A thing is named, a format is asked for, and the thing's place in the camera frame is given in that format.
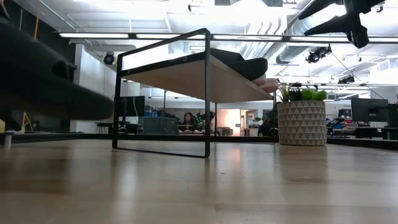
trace woman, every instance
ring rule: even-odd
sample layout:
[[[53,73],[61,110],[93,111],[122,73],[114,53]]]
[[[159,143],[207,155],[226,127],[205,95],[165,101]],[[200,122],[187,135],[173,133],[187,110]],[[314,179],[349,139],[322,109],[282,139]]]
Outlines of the woman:
[[[195,122],[193,121],[193,114],[192,113],[185,113],[184,114],[184,122],[182,123],[182,126],[179,127],[179,130],[181,131],[192,131],[196,130],[195,127]]]

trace wooden floor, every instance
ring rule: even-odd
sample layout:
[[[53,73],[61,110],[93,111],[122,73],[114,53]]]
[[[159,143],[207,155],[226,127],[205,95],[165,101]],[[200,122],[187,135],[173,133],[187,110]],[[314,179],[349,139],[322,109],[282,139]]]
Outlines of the wooden floor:
[[[209,159],[196,159],[110,145],[1,149],[0,223],[398,223],[394,151],[214,143]],[[153,143],[162,146],[203,149]]]

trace pink object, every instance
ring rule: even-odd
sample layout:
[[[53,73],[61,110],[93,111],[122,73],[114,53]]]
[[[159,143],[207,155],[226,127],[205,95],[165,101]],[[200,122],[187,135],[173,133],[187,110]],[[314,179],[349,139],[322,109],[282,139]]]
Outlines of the pink object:
[[[263,75],[263,76],[261,76],[260,78],[258,78],[258,79],[256,79],[256,80],[253,80],[252,81],[254,84],[256,84],[257,86],[262,86],[262,85],[265,85],[266,84],[266,76],[265,75]]]
[[[279,89],[279,83],[275,78],[266,78],[266,83],[261,88],[267,93],[273,93]]]

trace wooden shelf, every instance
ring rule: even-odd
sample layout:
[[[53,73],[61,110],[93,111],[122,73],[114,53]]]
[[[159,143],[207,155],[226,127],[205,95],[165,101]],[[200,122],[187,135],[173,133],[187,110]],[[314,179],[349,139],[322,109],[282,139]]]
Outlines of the wooden shelf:
[[[211,55],[210,77],[210,96],[213,103],[272,99],[269,93]],[[123,78],[201,100],[205,99],[205,60],[173,64],[168,67],[124,75]]]

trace white geometric planter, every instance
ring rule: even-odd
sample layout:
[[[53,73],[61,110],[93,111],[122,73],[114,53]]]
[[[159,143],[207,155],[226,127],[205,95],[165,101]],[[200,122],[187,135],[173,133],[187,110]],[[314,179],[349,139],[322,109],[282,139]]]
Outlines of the white geometric planter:
[[[278,105],[279,143],[324,146],[327,139],[325,103],[293,101]]]

